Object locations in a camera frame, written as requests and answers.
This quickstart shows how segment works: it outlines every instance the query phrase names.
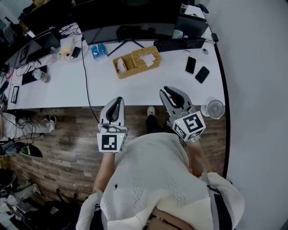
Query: black keyboard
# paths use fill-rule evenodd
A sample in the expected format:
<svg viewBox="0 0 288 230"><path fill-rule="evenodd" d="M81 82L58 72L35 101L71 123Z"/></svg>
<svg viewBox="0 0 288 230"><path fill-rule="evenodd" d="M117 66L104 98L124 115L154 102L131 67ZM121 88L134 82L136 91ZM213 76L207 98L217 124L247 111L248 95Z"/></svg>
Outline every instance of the black keyboard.
<svg viewBox="0 0 288 230"><path fill-rule="evenodd" d="M182 38L154 41L154 46L156 46L159 52L180 49L201 49L205 41L205 38Z"/></svg>

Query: white wall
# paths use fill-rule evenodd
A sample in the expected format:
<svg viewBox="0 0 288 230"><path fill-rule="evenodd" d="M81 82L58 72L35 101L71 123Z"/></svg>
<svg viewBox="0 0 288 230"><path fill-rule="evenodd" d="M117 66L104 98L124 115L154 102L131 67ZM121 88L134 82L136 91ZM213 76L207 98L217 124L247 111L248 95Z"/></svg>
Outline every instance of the white wall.
<svg viewBox="0 0 288 230"><path fill-rule="evenodd" d="M13 23L18 23L18 17L14 16L7 6L0 1L0 19L4 21L5 17L9 18Z"/></svg>
<svg viewBox="0 0 288 230"><path fill-rule="evenodd" d="M32 4L32 0L1 0L13 16L18 19L23 9Z"/></svg>
<svg viewBox="0 0 288 230"><path fill-rule="evenodd" d="M278 230L288 219L288 3L212 0L207 7L229 91L228 178L245 198L237 230Z"/></svg>

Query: wicker basket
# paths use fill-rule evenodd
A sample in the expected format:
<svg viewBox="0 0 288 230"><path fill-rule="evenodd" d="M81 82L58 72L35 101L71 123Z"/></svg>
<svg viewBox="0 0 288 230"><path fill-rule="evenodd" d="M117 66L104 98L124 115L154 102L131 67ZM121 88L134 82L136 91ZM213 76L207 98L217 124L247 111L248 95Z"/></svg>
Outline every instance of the wicker basket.
<svg viewBox="0 0 288 230"><path fill-rule="evenodd" d="M140 59L140 56L144 54L149 54L149 53L153 53L155 60L153 61L154 62L153 65L151 65L150 67L147 67L145 62ZM122 58L125 68L127 69L127 71L124 73L118 73L117 71L117 62L119 58ZM134 74L138 74L147 70L157 68L160 65L160 61L161 61L161 57L157 48L155 46L150 46L150 47L146 47L143 49L135 50L132 53L113 59L113 65L114 65L118 78L123 79L129 76L132 76Z"/></svg>

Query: leg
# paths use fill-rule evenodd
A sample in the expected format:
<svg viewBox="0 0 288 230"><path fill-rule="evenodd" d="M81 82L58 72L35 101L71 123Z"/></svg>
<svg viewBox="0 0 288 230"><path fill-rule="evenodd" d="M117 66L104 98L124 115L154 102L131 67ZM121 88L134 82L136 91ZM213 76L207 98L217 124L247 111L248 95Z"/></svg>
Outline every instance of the leg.
<svg viewBox="0 0 288 230"><path fill-rule="evenodd" d="M150 106L148 108L147 115L148 115L146 120L147 133L163 132L163 128L157 123L157 119L155 117L155 108L153 106Z"/></svg>
<svg viewBox="0 0 288 230"><path fill-rule="evenodd" d="M13 139L16 137L16 117L9 113L3 113L3 141L7 141L8 138Z"/></svg>
<svg viewBox="0 0 288 230"><path fill-rule="evenodd" d="M53 121L48 121L47 119L44 119L41 122L20 119L19 124L22 124L18 126L23 129L18 128L16 130L16 138L30 133L50 133L55 129L55 123Z"/></svg>
<svg viewBox="0 0 288 230"><path fill-rule="evenodd" d="M29 187L31 185L31 182L25 182L21 185L19 185L17 188L16 188L16 191L22 191L23 189L26 189L27 187Z"/></svg>
<svg viewBox="0 0 288 230"><path fill-rule="evenodd" d="M29 198L34 193L41 193L36 184L33 184L20 192L15 192L14 197L20 203L22 200Z"/></svg>

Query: black pants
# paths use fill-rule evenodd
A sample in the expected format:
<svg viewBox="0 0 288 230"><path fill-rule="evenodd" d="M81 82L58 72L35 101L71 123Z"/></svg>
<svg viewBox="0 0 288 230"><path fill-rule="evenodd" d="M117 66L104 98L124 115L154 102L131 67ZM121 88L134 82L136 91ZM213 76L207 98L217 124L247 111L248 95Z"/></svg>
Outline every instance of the black pants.
<svg viewBox="0 0 288 230"><path fill-rule="evenodd" d="M158 125L157 119L154 115L149 115L146 120L147 133L162 133L163 128Z"/></svg>

